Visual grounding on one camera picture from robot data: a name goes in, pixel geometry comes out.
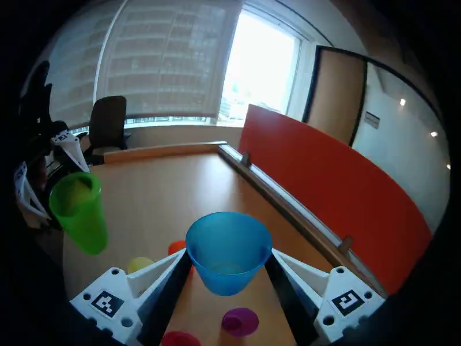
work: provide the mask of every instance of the wooden table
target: wooden table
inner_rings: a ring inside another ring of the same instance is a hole
[[[270,231],[275,249],[320,270],[331,270],[326,258],[218,154],[219,147],[133,149],[107,154],[105,164],[91,168],[102,184],[109,243],[101,254],[90,256],[65,236],[63,267],[69,299],[112,266],[126,270],[134,257],[154,261],[166,257],[168,245],[185,239],[195,220],[221,211],[255,217]],[[235,307],[248,307],[259,317],[257,331],[244,339],[221,331],[222,316]],[[189,332],[202,345],[295,345],[264,269],[231,297],[209,292],[195,272],[182,290],[167,330]]]

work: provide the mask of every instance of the red divider panel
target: red divider panel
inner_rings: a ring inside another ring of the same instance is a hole
[[[378,166],[336,139],[250,105],[239,152],[341,239],[388,293],[396,292],[432,236],[405,191]]]

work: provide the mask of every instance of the yellow ball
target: yellow ball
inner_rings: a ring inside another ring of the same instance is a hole
[[[133,258],[128,264],[128,274],[137,272],[138,270],[147,267],[154,263],[151,259],[147,257],[136,257]]]

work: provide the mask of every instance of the white wall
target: white wall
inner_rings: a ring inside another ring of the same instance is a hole
[[[230,146],[239,147],[241,127],[221,126],[151,126],[126,129],[131,133],[127,141],[129,148],[143,146],[171,145],[197,142],[226,141]]]
[[[448,203],[448,149],[435,115],[429,112],[416,115],[409,108],[368,86],[364,113],[352,148],[405,190],[434,233]],[[380,118],[378,129],[364,122],[365,111]],[[432,137],[432,131],[439,136]]]

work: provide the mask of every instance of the black office chair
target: black office chair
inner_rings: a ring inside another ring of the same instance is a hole
[[[126,99],[123,96],[108,96],[96,101],[89,123],[90,155],[127,149],[123,125],[126,115]]]

